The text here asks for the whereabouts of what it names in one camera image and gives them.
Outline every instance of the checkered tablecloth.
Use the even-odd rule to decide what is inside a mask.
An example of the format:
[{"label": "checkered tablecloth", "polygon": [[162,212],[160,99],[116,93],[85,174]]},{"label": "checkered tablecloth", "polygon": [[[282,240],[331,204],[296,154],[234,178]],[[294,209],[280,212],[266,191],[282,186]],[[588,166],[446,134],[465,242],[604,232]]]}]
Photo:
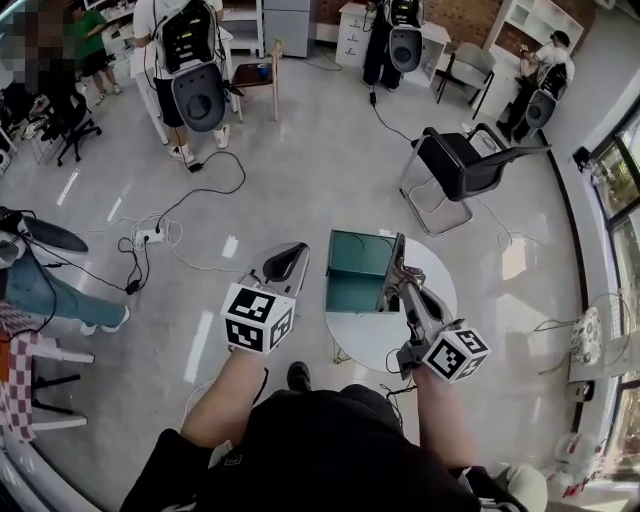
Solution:
[{"label": "checkered tablecloth", "polygon": [[[9,336],[37,328],[29,315],[8,302],[0,302],[0,324]],[[33,332],[19,334],[9,347],[9,382],[0,382],[0,424],[18,439],[33,441],[31,415],[31,365],[33,348],[42,337]]]}]

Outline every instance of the white cube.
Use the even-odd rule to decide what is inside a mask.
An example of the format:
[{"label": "white cube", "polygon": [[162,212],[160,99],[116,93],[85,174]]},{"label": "white cube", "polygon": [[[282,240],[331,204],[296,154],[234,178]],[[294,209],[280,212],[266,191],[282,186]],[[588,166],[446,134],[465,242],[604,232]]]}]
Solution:
[{"label": "white cube", "polygon": [[223,339],[268,354],[293,329],[295,307],[295,299],[233,283],[220,312]]},{"label": "white cube", "polygon": [[473,375],[491,349],[475,329],[440,333],[423,362],[448,382]]}]

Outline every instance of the chair armrest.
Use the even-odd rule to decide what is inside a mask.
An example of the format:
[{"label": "chair armrest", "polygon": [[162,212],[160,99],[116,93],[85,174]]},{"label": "chair armrest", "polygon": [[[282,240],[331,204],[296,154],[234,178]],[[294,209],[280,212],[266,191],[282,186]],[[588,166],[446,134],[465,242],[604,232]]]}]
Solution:
[{"label": "chair armrest", "polygon": [[440,135],[435,128],[425,128],[424,132],[422,132],[423,135],[427,136],[427,137],[431,137],[433,138],[438,145],[444,149],[445,153],[447,153],[447,155],[449,155],[449,158],[451,158],[451,160],[453,160],[453,163],[456,164],[456,166],[459,169],[464,169],[465,165],[462,163],[462,160],[460,160],[460,158],[458,158],[458,155],[456,154],[456,152],[453,150],[453,148],[449,145],[449,143],[444,140],[444,137],[442,135]]},{"label": "chair armrest", "polygon": [[478,124],[478,126],[476,126],[473,131],[471,133],[469,133],[469,137],[467,137],[467,140],[471,140],[473,139],[473,136],[478,133],[478,132],[485,132],[487,135],[489,135],[489,137],[491,137],[493,139],[493,142],[495,142],[497,144],[497,146],[502,150],[502,151],[506,151],[507,147],[504,145],[504,143],[502,142],[502,140],[500,139],[500,137],[498,137],[491,128],[489,128],[486,124],[484,123],[480,123]]}]

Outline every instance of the electrical outlet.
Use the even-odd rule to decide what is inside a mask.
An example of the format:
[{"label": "electrical outlet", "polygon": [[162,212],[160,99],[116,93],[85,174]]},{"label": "electrical outlet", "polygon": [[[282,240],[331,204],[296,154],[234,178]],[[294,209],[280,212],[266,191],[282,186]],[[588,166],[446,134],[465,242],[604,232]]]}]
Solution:
[{"label": "electrical outlet", "polygon": [[143,247],[144,246],[144,238],[149,237],[147,239],[147,245],[149,244],[157,244],[159,242],[164,241],[164,230],[160,228],[160,233],[156,233],[155,229],[145,229],[138,231],[136,233],[136,246]]}]

